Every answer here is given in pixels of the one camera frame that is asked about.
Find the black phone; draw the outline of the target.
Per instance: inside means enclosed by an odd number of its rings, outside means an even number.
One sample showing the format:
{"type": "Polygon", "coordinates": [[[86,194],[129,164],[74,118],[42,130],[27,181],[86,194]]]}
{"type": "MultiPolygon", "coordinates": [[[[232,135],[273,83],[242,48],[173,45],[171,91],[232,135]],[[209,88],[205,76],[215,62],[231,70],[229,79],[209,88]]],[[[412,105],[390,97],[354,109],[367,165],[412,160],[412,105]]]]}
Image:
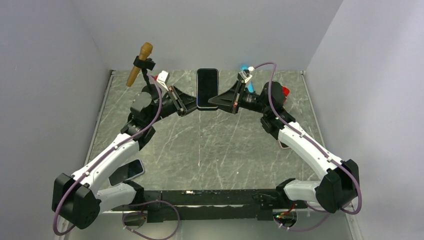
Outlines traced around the black phone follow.
{"type": "Polygon", "coordinates": [[[219,92],[219,71],[216,68],[199,68],[196,71],[196,106],[200,111],[215,110],[209,99],[219,92]]]}

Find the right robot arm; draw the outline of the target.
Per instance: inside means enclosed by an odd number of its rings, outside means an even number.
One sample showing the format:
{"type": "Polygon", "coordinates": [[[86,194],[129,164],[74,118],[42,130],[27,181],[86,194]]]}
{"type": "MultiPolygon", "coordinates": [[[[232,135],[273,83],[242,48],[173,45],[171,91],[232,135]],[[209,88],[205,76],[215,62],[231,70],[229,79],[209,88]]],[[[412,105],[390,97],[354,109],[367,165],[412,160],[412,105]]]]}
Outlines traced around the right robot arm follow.
{"type": "Polygon", "coordinates": [[[318,203],[328,213],[344,208],[360,197],[358,165],[342,160],[313,139],[284,108],[286,95],[280,83],[272,81],[260,94],[250,93],[238,80],[229,90],[208,100],[218,109],[236,114],[240,108],[261,113],[262,128],[284,147],[293,150],[317,175],[317,181],[290,178],[276,187],[276,203],[288,208],[294,202],[318,203]]]}

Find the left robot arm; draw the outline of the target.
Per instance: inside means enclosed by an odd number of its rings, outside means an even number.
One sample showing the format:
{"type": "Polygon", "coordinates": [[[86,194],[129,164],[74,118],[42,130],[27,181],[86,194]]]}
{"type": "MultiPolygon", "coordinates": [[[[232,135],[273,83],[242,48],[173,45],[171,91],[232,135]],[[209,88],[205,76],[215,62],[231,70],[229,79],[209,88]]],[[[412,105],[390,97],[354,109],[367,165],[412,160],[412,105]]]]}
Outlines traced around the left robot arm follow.
{"type": "Polygon", "coordinates": [[[124,205],[139,209],[146,200],[144,188],[129,176],[108,189],[101,189],[103,183],[117,170],[124,170],[126,161],[148,144],[156,132],[155,122],[174,113],[186,116],[196,108],[196,98],[175,86],[164,96],[144,87],[134,97],[127,122],[113,142],[81,169],[55,179],[51,207],[55,217],[85,229],[105,211],[124,205]]]}

